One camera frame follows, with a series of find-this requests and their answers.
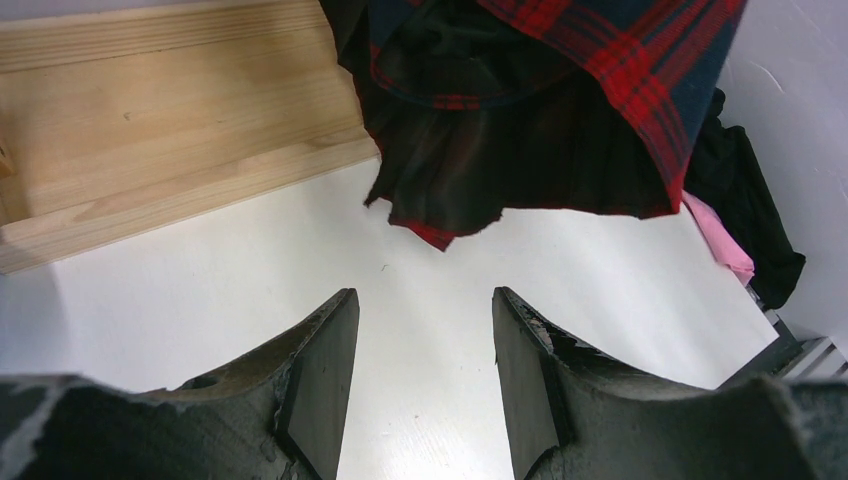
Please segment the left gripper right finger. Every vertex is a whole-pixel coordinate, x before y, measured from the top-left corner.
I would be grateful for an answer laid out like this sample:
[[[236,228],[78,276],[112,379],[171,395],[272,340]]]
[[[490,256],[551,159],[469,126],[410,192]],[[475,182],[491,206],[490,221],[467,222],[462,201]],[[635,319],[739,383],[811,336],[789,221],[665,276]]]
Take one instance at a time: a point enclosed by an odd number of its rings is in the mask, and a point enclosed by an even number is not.
[[[705,390],[632,367],[512,289],[492,303],[518,479],[843,479],[847,384],[760,375]]]

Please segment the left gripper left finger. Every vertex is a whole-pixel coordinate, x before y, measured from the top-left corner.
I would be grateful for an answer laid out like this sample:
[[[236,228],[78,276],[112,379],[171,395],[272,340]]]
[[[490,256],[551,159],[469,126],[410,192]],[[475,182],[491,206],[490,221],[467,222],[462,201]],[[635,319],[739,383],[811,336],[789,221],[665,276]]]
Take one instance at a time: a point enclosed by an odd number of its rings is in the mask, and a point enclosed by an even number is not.
[[[333,479],[359,325],[352,288],[174,390],[1,379],[5,479]]]

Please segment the red black plaid garment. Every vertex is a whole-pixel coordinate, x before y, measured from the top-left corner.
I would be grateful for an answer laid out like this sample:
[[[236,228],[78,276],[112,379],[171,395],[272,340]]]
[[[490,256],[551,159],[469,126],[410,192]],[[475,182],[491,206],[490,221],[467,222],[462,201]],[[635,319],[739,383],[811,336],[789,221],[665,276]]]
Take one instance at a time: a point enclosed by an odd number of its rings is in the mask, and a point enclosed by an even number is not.
[[[507,209],[676,214],[742,1],[333,1],[380,166],[437,249]]]

